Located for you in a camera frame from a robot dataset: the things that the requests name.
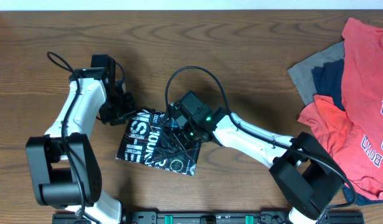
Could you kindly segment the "black orange-patterned jersey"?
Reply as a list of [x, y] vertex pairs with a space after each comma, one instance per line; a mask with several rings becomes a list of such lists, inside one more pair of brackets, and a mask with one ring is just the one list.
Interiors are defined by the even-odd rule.
[[142, 108], [128, 121], [116, 158], [148, 167], [193, 176], [201, 142], [176, 145], [169, 137], [179, 126], [165, 121], [162, 111]]

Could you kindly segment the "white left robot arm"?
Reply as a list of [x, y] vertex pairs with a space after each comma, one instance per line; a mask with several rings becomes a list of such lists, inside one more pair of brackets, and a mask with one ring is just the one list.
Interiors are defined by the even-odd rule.
[[124, 223], [121, 202], [102, 189], [102, 173], [90, 144], [95, 121], [116, 126], [136, 115], [125, 78], [116, 78], [121, 65], [107, 54], [92, 55], [90, 67], [78, 69], [54, 52], [47, 58], [70, 72], [70, 90], [51, 127], [26, 143], [35, 200], [66, 210], [54, 222]]

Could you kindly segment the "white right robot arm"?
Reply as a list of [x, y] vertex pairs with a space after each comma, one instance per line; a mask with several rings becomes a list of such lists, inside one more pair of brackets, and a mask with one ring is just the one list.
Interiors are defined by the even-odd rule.
[[169, 121], [179, 126], [171, 137], [181, 147], [214, 142], [236, 149], [268, 167], [291, 204], [290, 223], [317, 223], [347, 182], [345, 173], [310, 134], [297, 137], [271, 133], [226, 108], [208, 105], [167, 107]]

